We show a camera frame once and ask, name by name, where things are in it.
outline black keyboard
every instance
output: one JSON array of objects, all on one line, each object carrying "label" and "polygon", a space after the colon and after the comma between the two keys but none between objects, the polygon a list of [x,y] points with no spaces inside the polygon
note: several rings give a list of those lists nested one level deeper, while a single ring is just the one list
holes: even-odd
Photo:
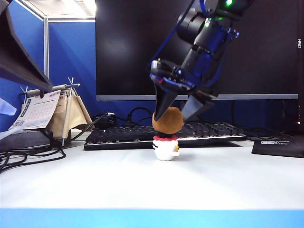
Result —
[{"label": "black keyboard", "polygon": [[[85,150],[148,149],[152,148],[155,135],[152,126],[94,129],[85,141]],[[181,148],[246,139],[244,130],[228,123],[187,123],[175,135]]]}]

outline desk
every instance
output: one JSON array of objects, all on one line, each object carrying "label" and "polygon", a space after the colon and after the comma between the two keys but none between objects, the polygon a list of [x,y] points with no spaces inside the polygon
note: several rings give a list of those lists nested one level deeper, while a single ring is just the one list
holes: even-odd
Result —
[{"label": "desk", "polygon": [[0,175],[1,206],[99,209],[304,209],[304,159],[251,154],[252,142],[153,150],[64,149],[66,158]]}]

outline computer monitor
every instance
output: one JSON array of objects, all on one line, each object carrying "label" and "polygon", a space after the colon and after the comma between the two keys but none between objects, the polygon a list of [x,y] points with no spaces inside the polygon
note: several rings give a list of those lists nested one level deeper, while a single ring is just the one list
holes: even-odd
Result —
[{"label": "computer monitor", "polygon": [[51,91],[52,83],[15,34],[9,2],[0,0],[0,77],[46,92]]},{"label": "computer monitor", "polygon": [[[189,2],[96,1],[97,100],[155,99],[147,64]],[[240,35],[228,47],[214,85],[220,99],[298,98],[299,2],[255,0],[234,23]],[[159,57],[181,64],[190,47],[175,34]]]}]

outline mouse pad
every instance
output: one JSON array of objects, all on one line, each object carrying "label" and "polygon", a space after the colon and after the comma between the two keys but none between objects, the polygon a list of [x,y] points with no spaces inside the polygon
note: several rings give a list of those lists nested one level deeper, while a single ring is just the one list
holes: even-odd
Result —
[{"label": "mouse pad", "polygon": [[296,135],[283,140],[255,141],[252,153],[304,158],[304,135]]}]

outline black robotic arm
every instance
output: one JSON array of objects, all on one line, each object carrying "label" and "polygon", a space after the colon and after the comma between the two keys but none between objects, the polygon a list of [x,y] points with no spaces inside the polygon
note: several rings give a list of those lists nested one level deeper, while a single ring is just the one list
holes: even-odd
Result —
[{"label": "black robotic arm", "polygon": [[156,91],[154,119],[159,120],[178,94],[189,98],[182,110],[184,120],[212,106],[218,96],[212,85],[228,44],[239,33],[232,23],[239,20],[254,0],[200,0],[202,12],[191,9],[178,29],[179,37],[192,44],[182,65],[155,60],[150,78]]}]

